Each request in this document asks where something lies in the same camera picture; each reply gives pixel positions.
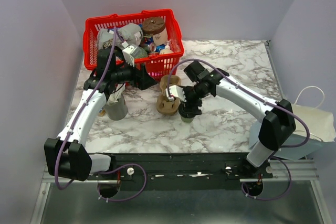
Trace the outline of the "black plastic cup lid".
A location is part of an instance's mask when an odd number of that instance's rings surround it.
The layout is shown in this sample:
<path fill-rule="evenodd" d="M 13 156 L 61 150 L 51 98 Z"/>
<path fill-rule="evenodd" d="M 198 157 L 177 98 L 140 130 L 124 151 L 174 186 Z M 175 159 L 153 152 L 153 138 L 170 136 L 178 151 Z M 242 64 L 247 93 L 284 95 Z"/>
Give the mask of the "black plastic cup lid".
<path fill-rule="evenodd" d="M 185 111 L 183 108 L 179 109 L 179 114 L 182 118 L 185 118 L 185 119 L 192 119 L 196 116 L 195 113 L 190 112 L 188 110 Z"/>

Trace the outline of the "grey rolled cloth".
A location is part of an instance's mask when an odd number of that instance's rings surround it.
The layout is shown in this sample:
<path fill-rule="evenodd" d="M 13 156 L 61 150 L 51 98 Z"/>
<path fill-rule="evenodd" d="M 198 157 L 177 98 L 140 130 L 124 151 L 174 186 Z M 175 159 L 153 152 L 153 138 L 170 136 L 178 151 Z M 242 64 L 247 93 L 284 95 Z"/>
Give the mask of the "grey rolled cloth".
<path fill-rule="evenodd" d="M 141 44 L 143 39 L 142 28 L 135 23 L 129 23 L 123 27 L 117 29 L 116 44 L 121 45 L 122 42 L 126 41 L 129 45 Z"/>

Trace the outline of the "dark labelled snack bag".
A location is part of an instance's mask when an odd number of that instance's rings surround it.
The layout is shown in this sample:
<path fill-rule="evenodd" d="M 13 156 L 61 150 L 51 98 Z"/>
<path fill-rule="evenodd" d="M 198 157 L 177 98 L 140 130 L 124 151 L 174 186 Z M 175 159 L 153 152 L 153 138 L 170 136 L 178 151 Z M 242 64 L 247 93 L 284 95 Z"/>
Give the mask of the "dark labelled snack bag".
<path fill-rule="evenodd" d="M 97 34 L 97 48 L 106 49 L 112 46 L 114 38 L 113 29 L 102 28 Z"/>

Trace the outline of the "red plastic shopping basket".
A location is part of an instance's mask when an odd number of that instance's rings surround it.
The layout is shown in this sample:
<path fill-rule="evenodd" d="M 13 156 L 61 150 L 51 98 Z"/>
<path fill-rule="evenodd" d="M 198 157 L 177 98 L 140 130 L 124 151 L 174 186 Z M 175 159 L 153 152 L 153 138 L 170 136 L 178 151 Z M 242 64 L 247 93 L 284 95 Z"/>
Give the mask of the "red plastic shopping basket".
<path fill-rule="evenodd" d="M 136 14 L 113 14 L 87 19 L 85 22 L 82 46 L 84 51 L 84 66 L 86 69 L 94 70 L 97 66 L 97 35 L 99 31 L 104 28 L 121 28 L 131 23 L 139 25 L 148 18 L 156 17 L 162 18 L 165 22 L 168 40 L 166 44 L 170 47 L 172 53 L 159 54 L 153 52 L 140 58 L 141 47 L 136 46 L 134 42 L 126 41 L 123 45 L 116 46 L 122 50 L 121 55 L 125 57 L 126 66 L 133 66 L 138 69 L 141 66 L 145 66 L 149 75 L 156 81 L 159 81 L 162 76 L 169 74 L 184 54 L 181 30 L 171 9 L 143 10 Z"/>

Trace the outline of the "light blue paper bag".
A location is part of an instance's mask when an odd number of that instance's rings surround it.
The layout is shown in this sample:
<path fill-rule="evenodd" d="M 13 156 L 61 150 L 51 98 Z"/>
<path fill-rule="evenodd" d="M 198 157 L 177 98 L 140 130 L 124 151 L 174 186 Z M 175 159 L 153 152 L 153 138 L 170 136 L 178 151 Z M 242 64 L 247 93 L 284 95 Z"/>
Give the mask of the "light blue paper bag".
<path fill-rule="evenodd" d="M 258 142 L 259 131 L 261 124 L 259 122 L 254 123 L 249 130 L 249 144 L 248 149 L 252 150 L 253 146 Z M 285 145 L 295 145 L 301 143 L 305 139 L 305 136 L 300 136 L 298 134 L 293 133 L 286 141 Z M 278 151 L 275 156 L 287 159 L 291 161 L 299 160 L 325 146 L 324 142 L 320 142 L 318 140 L 310 138 L 309 141 L 300 147 L 295 148 L 282 148 Z"/>

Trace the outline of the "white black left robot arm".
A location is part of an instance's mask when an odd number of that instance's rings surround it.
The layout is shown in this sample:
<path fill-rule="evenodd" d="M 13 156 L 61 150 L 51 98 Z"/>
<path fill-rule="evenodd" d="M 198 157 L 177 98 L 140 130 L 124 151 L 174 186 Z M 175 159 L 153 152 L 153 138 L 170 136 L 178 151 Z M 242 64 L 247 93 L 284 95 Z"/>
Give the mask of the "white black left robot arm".
<path fill-rule="evenodd" d="M 99 173 L 104 179 L 116 175 L 116 166 L 110 154 L 89 154 L 86 140 L 89 131 L 103 106 L 117 85 L 129 83 L 145 90 L 156 84 L 145 65 L 135 65 L 141 48 L 130 45 L 125 49 L 101 49 L 97 65 L 84 82 L 81 100 L 65 128 L 56 138 L 48 138 L 44 152 L 48 172 L 59 177 L 84 181 L 90 174 Z"/>

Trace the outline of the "green paper coffee cup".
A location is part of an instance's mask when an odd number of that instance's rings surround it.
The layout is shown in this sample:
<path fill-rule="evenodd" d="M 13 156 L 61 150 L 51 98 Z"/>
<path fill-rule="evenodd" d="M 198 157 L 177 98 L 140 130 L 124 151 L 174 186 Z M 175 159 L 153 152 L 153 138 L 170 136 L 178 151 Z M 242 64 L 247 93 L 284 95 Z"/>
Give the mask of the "green paper coffee cup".
<path fill-rule="evenodd" d="M 194 117 L 186 118 L 186 117 L 181 116 L 181 120 L 185 123 L 191 123 L 194 120 Z"/>

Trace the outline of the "white paper straws bundle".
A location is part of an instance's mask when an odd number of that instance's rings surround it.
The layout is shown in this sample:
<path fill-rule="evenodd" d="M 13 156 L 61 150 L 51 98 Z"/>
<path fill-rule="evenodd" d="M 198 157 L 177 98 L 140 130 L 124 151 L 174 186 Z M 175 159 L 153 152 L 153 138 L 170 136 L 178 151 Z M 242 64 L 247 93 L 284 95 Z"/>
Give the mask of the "white paper straws bundle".
<path fill-rule="evenodd" d="M 107 103 L 116 103 L 119 101 L 121 98 L 121 95 L 123 93 L 124 89 L 120 89 L 117 92 L 114 92 L 113 94 L 110 95 L 110 97 L 107 100 Z"/>

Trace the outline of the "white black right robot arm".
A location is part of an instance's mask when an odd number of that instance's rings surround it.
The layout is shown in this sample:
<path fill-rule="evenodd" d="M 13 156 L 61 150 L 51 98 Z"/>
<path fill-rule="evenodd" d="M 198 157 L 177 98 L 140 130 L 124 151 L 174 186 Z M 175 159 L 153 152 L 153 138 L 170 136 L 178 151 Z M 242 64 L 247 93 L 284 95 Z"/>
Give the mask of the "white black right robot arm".
<path fill-rule="evenodd" d="M 233 102 L 261 123 L 258 141 L 241 165 L 246 177 L 255 177 L 264 161 L 278 151 L 296 129 L 291 103 L 264 97 L 240 84 L 226 71 L 209 72 L 198 61 L 189 64 L 184 72 L 194 86 L 180 87 L 179 114 L 183 121 L 190 122 L 200 115 L 202 99 L 212 95 Z"/>

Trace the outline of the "small pump lotion bottle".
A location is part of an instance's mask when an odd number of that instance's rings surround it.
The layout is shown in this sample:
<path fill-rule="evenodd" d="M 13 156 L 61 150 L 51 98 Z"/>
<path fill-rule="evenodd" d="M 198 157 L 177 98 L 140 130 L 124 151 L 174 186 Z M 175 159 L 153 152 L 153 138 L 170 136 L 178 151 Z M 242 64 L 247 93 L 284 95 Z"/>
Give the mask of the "small pump lotion bottle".
<path fill-rule="evenodd" d="M 173 53 L 173 50 L 171 49 L 170 47 L 170 43 L 171 41 L 168 40 L 164 46 L 164 48 L 162 50 L 160 50 L 160 55 L 166 55 L 166 54 L 172 54 Z"/>

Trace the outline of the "brown lidded beige jar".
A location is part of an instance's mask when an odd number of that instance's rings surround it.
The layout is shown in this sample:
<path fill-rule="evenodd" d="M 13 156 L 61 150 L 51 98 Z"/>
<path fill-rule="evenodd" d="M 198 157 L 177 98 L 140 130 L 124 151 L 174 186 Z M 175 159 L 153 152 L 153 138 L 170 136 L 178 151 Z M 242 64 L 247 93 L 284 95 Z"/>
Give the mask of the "brown lidded beige jar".
<path fill-rule="evenodd" d="M 168 41 L 165 21 L 161 17 L 147 18 L 142 22 L 143 34 L 146 38 L 152 38 L 153 42 L 159 46 Z"/>

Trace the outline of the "green round sponge ball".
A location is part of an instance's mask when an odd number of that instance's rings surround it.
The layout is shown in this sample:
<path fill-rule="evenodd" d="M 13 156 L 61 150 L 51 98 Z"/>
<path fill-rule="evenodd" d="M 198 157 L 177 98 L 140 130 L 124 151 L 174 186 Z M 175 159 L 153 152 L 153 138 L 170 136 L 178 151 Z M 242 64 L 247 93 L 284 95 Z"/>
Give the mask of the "green round sponge ball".
<path fill-rule="evenodd" d="M 142 58 L 147 58 L 148 57 L 148 52 L 142 48 L 142 47 L 138 47 L 137 48 L 138 52 L 136 53 L 136 59 L 142 59 Z"/>

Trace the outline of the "white paper takeout bag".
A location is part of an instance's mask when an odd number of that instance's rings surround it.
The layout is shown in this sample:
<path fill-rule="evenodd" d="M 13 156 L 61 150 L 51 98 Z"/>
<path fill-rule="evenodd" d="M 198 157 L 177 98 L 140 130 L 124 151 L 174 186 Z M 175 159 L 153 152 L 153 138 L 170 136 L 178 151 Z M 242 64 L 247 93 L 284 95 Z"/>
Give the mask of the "white paper takeout bag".
<path fill-rule="evenodd" d="M 298 104 L 298 100 L 304 90 L 315 88 L 322 93 L 321 102 L 314 106 L 303 106 Z M 292 105 L 293 113 L 301 118 L 310 131 L 310 139 L 317 140 L 320 143 L 331 143 L 335 140 L 334 116 L 331 112 L 320 110 L 325 100 L 325 93 L 317 86 L 306 86 L 303 88 L 294 104 Z"/>

